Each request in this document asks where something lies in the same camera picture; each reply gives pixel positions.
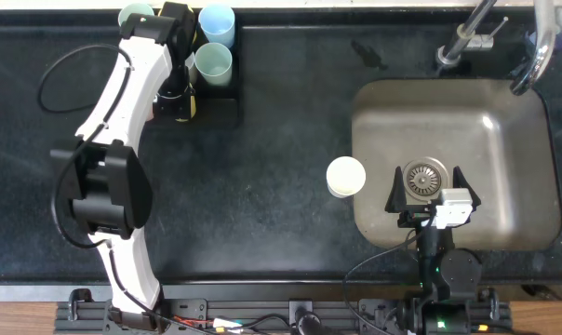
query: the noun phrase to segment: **drain strainer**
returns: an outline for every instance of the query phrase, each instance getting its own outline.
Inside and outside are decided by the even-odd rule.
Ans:
[[[448,173],[438,160],[424,157],[405,166],[403,182],[409,195],[425,202],[436,198],[438,191],[448,187]]]
[[[440,189],[440,175],[434,167],[420,164],[408,174],[408,186],[415,194],[432,195]]]

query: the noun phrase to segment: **blue cup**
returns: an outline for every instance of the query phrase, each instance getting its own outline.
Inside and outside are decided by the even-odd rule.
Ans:
[[[204,7],[198,14],[198,22],[208,42],[221,43],[231,48],[235,38],[235,14],[226,5]]]

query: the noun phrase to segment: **faucet handle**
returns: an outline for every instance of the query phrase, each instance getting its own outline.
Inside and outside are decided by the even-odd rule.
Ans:
[[[490,34],[476,34],[469,40],[469,43],[465,47],[465,51],[488,51],[494,47],[494,35],[502,28],[502,26],[508,21],[508,17],[502,19],[501,24],[494,29]]]

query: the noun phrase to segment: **wooden floor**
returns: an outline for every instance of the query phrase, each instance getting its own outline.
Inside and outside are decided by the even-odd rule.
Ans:
[[[562,301],[522,301],[511,306],[519,333],[562,334]],[[52,302],[0,302],[0,335],[49,335],[55,310]]]

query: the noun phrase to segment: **stainless steel sink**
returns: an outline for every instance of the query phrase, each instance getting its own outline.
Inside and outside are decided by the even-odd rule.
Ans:
[[[355,98],[353,155],[366,169],[355,222],[373,244],[403,242],[407,230],[384,211],[395,168],[408,201],[436,197],[461,167],[482,205],[453,231],[457,247],[547,248],[562,227],[542,100],[517,97],[504,80],[383,80]]]

